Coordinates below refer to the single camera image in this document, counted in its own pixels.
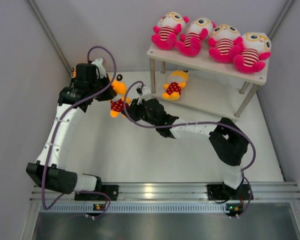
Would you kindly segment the orange plush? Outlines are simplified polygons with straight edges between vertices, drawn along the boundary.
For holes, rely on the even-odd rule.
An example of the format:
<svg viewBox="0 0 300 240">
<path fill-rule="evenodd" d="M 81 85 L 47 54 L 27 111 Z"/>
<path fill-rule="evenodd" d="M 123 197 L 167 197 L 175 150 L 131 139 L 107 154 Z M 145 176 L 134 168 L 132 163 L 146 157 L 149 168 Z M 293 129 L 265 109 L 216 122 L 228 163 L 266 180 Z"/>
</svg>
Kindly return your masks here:
<svg viewBox="0 0 300 240">
<path fill-rule="evenodd" d="M 110 101 L 110 116 L 116 118 L 122 113 L 124 107 L 127 109 L 129 108 L 131 100 L 127 97 L 124 103 L 127 86 L 123 82 L 123 76 L 121 74 L 116 76 L 116 79 L 112 82 L 111 87 L 116 93 L 116 96 Z"/>
<path fill-rule="evenodd" d="M 71 72 L 71 78 L 76 78 L 77 76 L 76 67 L 72 67 L 70 69 L 70 72 Z"/>
</svg>

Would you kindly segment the orange plush polka dress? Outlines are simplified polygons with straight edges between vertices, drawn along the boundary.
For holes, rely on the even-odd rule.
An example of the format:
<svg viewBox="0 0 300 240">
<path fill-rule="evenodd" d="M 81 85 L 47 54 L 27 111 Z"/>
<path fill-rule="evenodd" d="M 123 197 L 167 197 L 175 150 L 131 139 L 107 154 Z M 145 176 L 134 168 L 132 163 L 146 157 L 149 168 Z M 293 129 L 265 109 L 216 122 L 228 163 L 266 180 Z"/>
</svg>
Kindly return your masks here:
<svg viewBox="0 0 300 240">
<path fill-rule="evenodd" d="M 177 101 L 180 99 L 182 90 L 186 87 L 189 79 L 188 70 L 173 71 L 167 78 L 167 83 L 163 85 L 165 92 L 162 97 L 165 100 Z"/>
</svg>

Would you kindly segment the pink panda plush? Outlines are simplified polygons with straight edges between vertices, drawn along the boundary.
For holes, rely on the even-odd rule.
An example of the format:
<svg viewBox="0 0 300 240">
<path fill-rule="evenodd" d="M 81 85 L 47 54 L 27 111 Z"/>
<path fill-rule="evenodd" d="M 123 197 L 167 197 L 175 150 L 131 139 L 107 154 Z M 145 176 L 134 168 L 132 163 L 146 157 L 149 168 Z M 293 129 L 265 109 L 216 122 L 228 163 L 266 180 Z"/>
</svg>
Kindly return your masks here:
<svg viewBox="0 0 300 240">
<path fill-rule="evenodd" d="M 233 58 L 235 69 L 245 74 L 261 72 L 271 56 L 271 40 L 264 32 L 247 32 L 241 37 L 240 53 Z"/>
<path fill-rule="evenodd" d="M 206 17 L 195 19 L 188 26 L 185 34 L 180 35 L 180 40 L 175 43 L 175 48 L 184 56 L 197 56 L 202 49 L 204 40 L 210 36 L 216 26 L 215 22 Z"/>
<path fill-rule="evenodd" d="M 177 42 L 177 36 L 189 21 L 188 16 L 183 16 L 177 12 L 166 13 L 153 27 L 152 43 L 161 50 L 172 50 Z"/>
<path fill-rule="evenodd" d="M 242 40 L 236 27 L 225 23 L 217 25 L 208 39 L 209 56 L 218 63 L 232 63 L 234 55 L 240 50 L 238 44 Z"/>
</svg>

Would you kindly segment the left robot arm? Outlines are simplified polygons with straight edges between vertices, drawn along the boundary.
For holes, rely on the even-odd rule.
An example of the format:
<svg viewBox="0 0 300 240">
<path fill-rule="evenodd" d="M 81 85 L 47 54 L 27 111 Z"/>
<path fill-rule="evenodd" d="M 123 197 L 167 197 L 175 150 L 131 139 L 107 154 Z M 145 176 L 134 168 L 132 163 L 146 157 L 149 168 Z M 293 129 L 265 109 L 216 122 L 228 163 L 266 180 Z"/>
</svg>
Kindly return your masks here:
<svg viewBox="0 0 300 240">
<path fill-rule="evenodd" d="M 61 194 L 85 191 L 92 200 L 97 200 L 103 194 L 101 178 L 67 171 L 68 154 L 89 105 L 94 100 L 112 100 L 117 94 L 100 58 L 77 64 L 72 73 L 70 86 L 59 93 L 56 115 L 43 150 L 34 163 L 27 165 L 26 173 L 42 190 Z"/>
</svg>

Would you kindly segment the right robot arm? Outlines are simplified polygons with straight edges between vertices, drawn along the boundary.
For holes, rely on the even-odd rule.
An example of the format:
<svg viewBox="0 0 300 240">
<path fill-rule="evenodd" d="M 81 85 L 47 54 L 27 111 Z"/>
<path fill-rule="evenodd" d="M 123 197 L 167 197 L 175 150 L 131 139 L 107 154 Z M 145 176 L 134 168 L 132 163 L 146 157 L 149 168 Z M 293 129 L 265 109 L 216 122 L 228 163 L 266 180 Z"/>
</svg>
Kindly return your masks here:
<svg viewBox="0 0 300 240">
<path fill-rule="evenodd" d="M 168 114 L 155 98 L 134 99 L 122 113 L 136 125 L 140 120 L 146 122 L 146 128 L 156 130 L 164 138 L 209 141 L 221 160 L 223 176 L 221 188 L 210 193 L 209 199 L 230 200 L 242 194 L 241 162 L 251 141 L 232 120 L 226 117 L 217 122 L 184 120 Z"/>
</svg>

